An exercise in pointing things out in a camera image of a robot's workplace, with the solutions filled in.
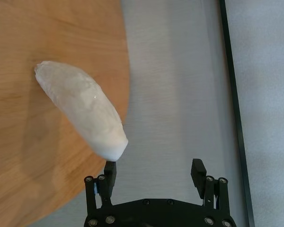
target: wooden table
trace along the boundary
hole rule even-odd
[[[84,188],[105,161],[37,83],[43,60],[89,73],[124,120],[129,95],[118,0],[0,0],[0,227],[40,219]]]

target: white plastic bag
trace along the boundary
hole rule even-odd
[[[38,64],[35,76],[93,150],[106,160],[118,160],[128,140],[117,111],[93,78],[79,68],[54,61]]]

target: black edge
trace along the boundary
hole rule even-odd
[[[255,220],[254,220],[254,214],[253,214],[252,203],[251,203],[251,195],[250,195],[249,178],[248,178],[248,171],[247,171],[238,91],[237,91],[237,84],[236,84],[235,69],[233,65],[233,58],[232,58],[232,51],[231,51],[231,39],[230,39],[229,28],[228,28],[225,0],[219,0],[219,2],[220,2],[220,13],[221,13],[221,20],[222,20],[226,60],[227,60],[227,65],[228,65],[228,74],[229,74],[229,80],[230,80],[230,86],[231,86],[232,106],[233,106],[237,140],[238,140],[238,150],[239,150],[239,156],[240,156],[242,181],[243,181],[244,195],[245,195],[245,201],[246,201],[248,226],[255,227]]]

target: wood grain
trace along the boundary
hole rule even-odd
[[[37,83],[44,60],[85,70],[124,120],[129,95],[118,0],[0,0],[0,227],[58,209],[97,175],[95,155]]]

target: wrapped object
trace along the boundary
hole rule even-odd
[[[118,160],[128,139],[119,114],[94,79],[79,68],[54,61],[38,64],[35,76],[93,150],[106,160]]]

